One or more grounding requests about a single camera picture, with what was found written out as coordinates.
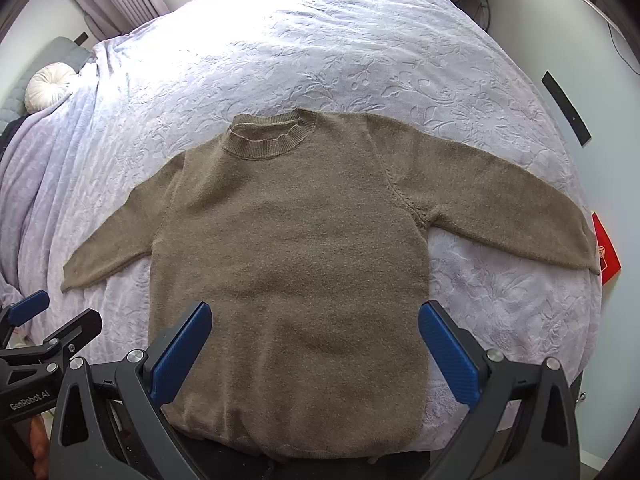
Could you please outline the left hand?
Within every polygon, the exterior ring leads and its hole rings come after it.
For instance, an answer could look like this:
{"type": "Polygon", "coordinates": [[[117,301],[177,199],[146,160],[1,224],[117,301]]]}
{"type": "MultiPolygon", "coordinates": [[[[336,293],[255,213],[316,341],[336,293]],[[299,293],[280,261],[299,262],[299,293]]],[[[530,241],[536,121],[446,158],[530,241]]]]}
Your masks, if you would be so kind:
{"type": "Polygon", "coordinates": [[[34,472],[37,480],[49,478],[49,437],[43,418],[38,415],[30,421],[29,446],[34,456],[34,472]]]}

